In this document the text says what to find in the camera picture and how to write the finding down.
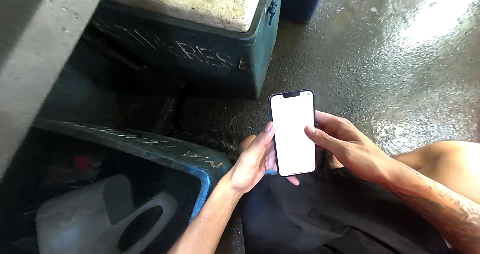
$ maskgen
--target red object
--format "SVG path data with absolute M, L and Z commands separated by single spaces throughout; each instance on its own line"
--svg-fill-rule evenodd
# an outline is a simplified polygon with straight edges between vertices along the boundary
M 88 171 L 92 166 L 92 161 L 86 154 L 76 153 L 73 158 L 75 168 L 79 169 L 81 173 Z

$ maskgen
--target wet concrete floor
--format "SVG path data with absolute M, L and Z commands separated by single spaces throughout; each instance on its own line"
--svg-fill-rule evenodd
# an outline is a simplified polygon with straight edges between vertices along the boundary
M 387 153 L 480 141 L 479 0 L 320 0 L 281 20 L 260 98 L 188 98 L 173 136 L 235 154 L 268 121 L 272 93 L 311 88 Z

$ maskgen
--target blue cooler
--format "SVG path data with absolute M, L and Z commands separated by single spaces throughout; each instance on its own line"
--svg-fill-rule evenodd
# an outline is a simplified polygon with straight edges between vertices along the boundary
M 281 0 L 259 0 L 246 32 L 102 0 L 93 24 L 155 67 L 219 96 L 257 98 L 277 39 Z

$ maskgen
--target white phone screen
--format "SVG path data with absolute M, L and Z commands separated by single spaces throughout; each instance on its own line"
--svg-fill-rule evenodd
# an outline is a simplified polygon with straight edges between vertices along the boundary
M 315 143 L 304 131 L 307 125 L 314 126 L 314 100 L 311 91 L 286 98 L 279 94 L 270 99 L 280 176 L 315 170 Z

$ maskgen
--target white cooler lid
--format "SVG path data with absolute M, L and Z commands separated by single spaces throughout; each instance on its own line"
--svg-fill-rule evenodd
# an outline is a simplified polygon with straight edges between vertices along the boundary
M 246 32 L 259 0 L 112 0 L 174 18 Z

